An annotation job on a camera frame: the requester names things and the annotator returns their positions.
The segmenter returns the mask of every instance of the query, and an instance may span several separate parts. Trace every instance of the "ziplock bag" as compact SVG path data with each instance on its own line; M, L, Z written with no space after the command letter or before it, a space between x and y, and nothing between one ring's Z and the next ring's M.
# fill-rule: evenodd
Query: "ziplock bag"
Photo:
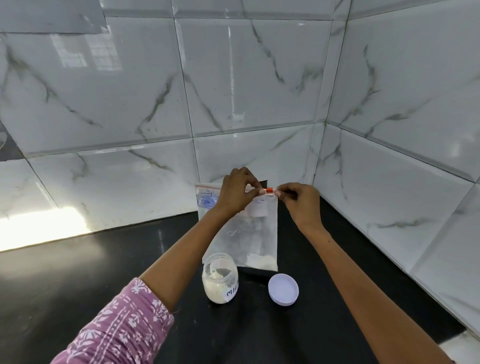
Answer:
M221 184L195 185L198 219L215 206ZM227 253L238 267L278 271L276 263L277 204L274 194L258 196L232 217L212 240L202 262L215 253Z

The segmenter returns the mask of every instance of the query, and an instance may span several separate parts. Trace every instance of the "pink patterned sleeve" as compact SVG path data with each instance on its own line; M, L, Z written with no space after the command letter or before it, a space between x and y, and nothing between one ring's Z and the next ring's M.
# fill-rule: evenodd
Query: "pink patterned sleeve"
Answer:
M172 325L173 315L135 278L51 364L151 364Z

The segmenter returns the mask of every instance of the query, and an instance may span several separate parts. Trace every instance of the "tile wall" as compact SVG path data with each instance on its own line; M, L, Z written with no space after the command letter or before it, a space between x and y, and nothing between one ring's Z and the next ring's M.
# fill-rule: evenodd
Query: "tile wall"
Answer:
M243 165L312 183L349 0L100 3L102 34L0 34L0 250L195 211Z
M322 196L478 335L479 14L476 0L353 0L312 139Z

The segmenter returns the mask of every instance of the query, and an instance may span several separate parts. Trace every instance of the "clear jar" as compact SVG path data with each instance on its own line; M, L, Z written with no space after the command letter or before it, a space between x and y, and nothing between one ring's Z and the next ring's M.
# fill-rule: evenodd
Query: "clear jar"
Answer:
M202 282L207 297L215 303L227 303L237 293L239 273L231 256L212 254L205 260Z

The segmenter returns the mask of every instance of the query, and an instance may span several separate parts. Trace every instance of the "white jar lid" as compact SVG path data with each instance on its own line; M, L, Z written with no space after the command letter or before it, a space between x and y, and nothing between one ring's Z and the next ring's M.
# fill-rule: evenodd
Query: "white jar lid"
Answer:
M294 304L299 296L299 287L292 277L279 273L270 278L268 294L276 304L290 306Z

